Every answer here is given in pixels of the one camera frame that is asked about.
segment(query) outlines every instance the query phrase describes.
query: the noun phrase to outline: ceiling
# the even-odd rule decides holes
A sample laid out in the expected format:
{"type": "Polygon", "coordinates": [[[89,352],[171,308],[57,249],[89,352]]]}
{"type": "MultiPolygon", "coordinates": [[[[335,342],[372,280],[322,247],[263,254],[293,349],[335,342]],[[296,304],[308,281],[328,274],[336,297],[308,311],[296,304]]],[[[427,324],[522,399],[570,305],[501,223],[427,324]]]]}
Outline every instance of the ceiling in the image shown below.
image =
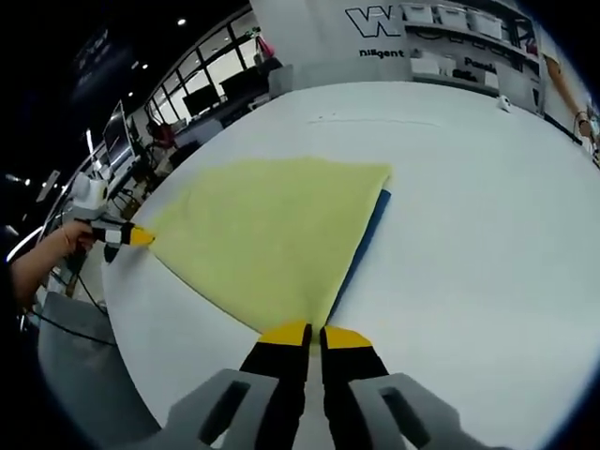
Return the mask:
{"type": "Polygon", "coordinates": [[[5,161],[5,172],[36,179],[50,166],[76,167],[81,159],[70,163],[78,151],[73,142],[87,128],[99,132],[119,99],[126,111],[141,107],[189,46],[247,4],[216,2],[211,14],[202,1],[86,0],[69,10],[51,2],[25,4],[22,16],[31,20],[17,39],[33,45],[15,49],[12,58],[17,127],[25,139],[5,161]],[[177,25],[180,18],[184,26],[177,25]]]}

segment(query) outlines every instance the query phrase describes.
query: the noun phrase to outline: yellow towel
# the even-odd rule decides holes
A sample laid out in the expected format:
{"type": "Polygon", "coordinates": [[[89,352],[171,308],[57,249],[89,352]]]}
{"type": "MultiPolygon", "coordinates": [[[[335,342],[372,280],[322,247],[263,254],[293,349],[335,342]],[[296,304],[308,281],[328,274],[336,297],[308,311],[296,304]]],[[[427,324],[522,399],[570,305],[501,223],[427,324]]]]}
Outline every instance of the yellow towel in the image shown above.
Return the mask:
{"type": "Polygon", "coordinates": [[[318,331],[390,173],[315,157],[202,171],[157,218],[150,248],[259,332],[298,320],[318,331]]]}

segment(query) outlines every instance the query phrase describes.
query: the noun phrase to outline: white table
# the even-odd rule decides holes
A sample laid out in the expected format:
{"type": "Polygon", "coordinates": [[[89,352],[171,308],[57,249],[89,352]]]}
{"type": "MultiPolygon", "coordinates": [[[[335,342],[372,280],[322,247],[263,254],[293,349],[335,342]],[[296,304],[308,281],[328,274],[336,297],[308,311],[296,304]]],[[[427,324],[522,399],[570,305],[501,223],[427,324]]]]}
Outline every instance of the white table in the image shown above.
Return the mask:
{"type": "MultiPolygon", "coordinates": [[[[600,173],[552,125],[496,100],[408,82],[341,84],[262,106],[178,168],[147,225],[198,171],[241,158],[389,162],[392,199],[332,324],[390,372],[458,409],[489,445],[536,448],[569,414],[600,351],[600,173]]],[[[144,249],[103,283],[129,374],[161,425],[174,402],[238,368],[257,333],[144,249]]]]}

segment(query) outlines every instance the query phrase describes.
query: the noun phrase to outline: glass window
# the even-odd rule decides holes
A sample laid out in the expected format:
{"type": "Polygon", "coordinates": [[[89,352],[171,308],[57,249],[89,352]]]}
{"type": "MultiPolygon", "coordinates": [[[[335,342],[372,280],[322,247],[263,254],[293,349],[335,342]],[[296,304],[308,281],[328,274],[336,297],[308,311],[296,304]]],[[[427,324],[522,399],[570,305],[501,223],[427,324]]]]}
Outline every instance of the glass window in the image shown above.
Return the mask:
{"type": "MultiPolygon", "coordinates": [[[[186,88],[190,94],[193,94],[198,89],[202,89],[203,87],[207,86],[208,84],[210,84],[210,83],[208,82],[208,78],[206,78],[206,73],[204,72],[204,70],[199,70],[186,82],[186,88]]],[[[188,108],[186,108],[186,117],[189,117],[188,108]]]]}
{"type": "Polygon", "coordinates": [[[162,105],[166,100],[167,100],[167,98],[165,97],[165,93],[162,90],[162,86],[159,86],[158,90],[154,94],[154,101],[157,103],[157,106],[160,108],[160,105],[162,105]]]}
{"type": "Polygon", "coordinates": [[[235,51],[225,53],[217,61],[214,61],[208,66],[208,73],[210,73],[213,83],[220,96],[224,96],[225,92],[221,87],[220,83],[227,80],[229,77],[242,71],[242,64],[240,59],[237,57],[235,51]]]}
{"type": "Polygon", "coordinates": [[[148,103],[148,107],[150,108],[150,115],[152,116],[152,118],[154,120],[156,120],[158,123],[162,123],[162,117],[160,117],[160,114],[158,113],[157,109],[154,107],[154,101],[150,101],[148,103]]]}
{"type": "Polygon", "coordinates": [[[177,116],[175,115],[175,111],[169,104],[169,101],[167,101],[167,97],[162,91],[162,87],[159,87],[157,92],[154,94],[154,101],[157,103],[158,108],[160,109],[160,113],[165,118],[165,122],[167,124],[177,122],[177,116]]]}
{"type": "Polygon", "coordinates": [[[198,58],[198,54],[196,52],[192,52],[189,56],[184,59],[184,62],[179,66],[179,73],[181,73],[181,78],[185,79],[187,75],[193,72],[196,68],[200,66],[200,59],[198,58]]]}
{"type": "Polygon", "coordinates": [[[164,86],[167,89],[167,92],[170,94],[174,91],[179,85],[179,78],[177,78],[177,74],[173,72],[171,76],[165,81],[164,86]]]}
{"type": "Polygon", "coordinates": [[[240,45],[240,52],[242,52],[242,57],[244,57],[244,61],[246,62],[246,66],[248,68],[256,66],[254,61],[254,55],[256,54],[256,41],[254,39],[251,39],[248,42],[244,42],[242,45],[240,45]]]}
{"type": "Polygon", "coordinates": [[[254,12],[250,11],[232,22],[233,35],[239,39],[248,31],[257,28],[258,26],[259,23],[256,21],[254,12]]]}
{"type": "Polygon", "coordinates": [[[226,45],[232,43],[227,27],[221,28],[213,36],[200,44],[200,52],[204,60],[210,58],[213,54],[221,50],[226,45]]]}
{"type": "Polygon", "coordinates": [[[165,102],[162,105],[159,105],[158,108],[160,109],[160,112],[165,118],[165,122],[167,124],[174,124],[175,122],[177,122],[177,116],[175,115],[175,111],[173,110],[171,104],[169,104],[168,101],[165,100],[165,102]]]}
{"type": "Polygon", "coordinates": [[[172,105],[177,110],[179,117],[182,119],[187,119],[188,121],[191,119],[191,115],[189,115],[188,107],[184,103],[184,97],[186,96],[186,91],[183,88],[177,89],[175,92],[169,95],[171,99],[172,105]]]}

